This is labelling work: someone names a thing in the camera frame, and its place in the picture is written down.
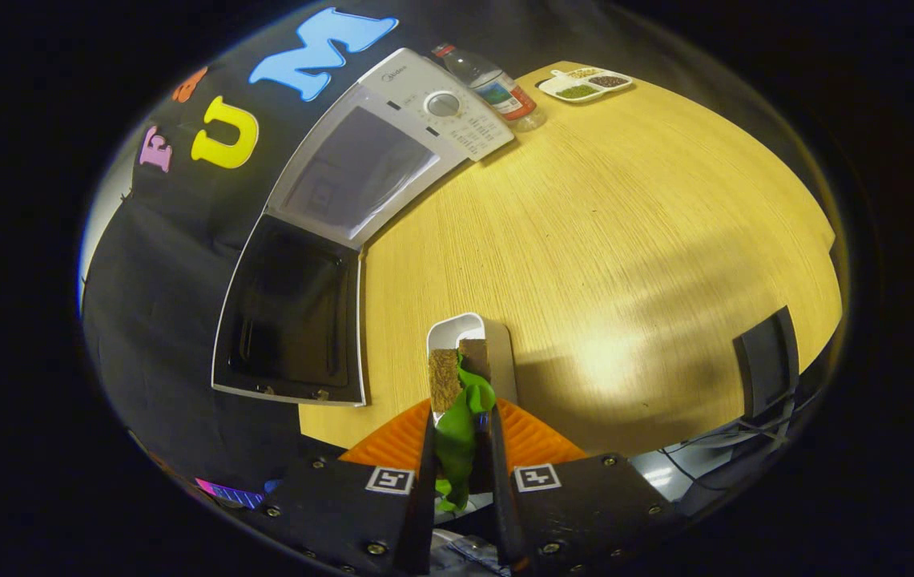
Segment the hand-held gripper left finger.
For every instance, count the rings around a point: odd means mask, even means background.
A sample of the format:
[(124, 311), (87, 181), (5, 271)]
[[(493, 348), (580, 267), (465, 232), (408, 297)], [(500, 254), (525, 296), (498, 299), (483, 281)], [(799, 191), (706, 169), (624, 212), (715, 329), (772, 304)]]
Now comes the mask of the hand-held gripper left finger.
[(428, 399), (351, 450), (300, 435), (265, 497), (264, 533), (332, 575), (427, 575), (434, 441)]

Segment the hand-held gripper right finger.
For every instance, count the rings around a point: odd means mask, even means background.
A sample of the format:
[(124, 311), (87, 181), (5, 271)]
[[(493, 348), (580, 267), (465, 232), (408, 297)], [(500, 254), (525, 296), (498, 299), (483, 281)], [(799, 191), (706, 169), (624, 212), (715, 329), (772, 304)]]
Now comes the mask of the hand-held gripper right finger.
[(678, 526), (629, 459), (587, 456), (500, 399), (487, 420), (498, 558), (515, 576), (618, 576)]

